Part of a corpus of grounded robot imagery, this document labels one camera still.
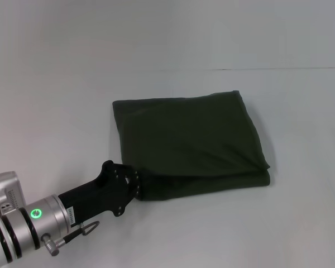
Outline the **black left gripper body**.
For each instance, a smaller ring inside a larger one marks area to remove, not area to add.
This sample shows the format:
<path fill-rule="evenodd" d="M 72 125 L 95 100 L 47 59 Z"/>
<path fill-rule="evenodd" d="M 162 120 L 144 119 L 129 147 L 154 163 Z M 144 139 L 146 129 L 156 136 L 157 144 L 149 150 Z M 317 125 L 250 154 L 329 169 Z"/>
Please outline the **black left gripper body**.
<path fill-rule="evenodd" d="M 140 194 L 140 173 L 133 167 L 103 163 L 98 177 L 58 195 L 63 206 L 73 211 L 76 224 L 81 224 L 105 211 L 121 216 L 125 207 Z"/>

